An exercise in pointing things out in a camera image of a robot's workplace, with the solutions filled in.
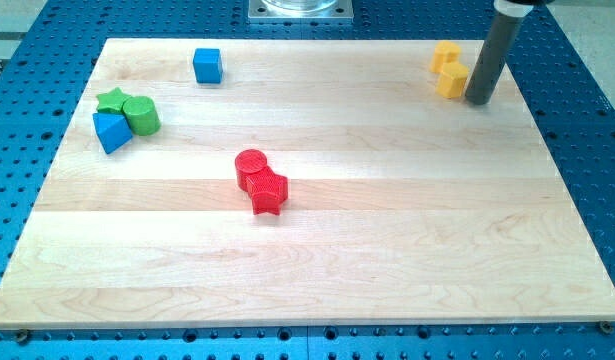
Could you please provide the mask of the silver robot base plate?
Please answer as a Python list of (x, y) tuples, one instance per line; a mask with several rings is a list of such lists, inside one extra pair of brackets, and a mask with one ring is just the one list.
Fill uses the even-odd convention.
[(352, 0), (249, 0), (248, 18), (254, 21), (333, 19), (351, 21)]

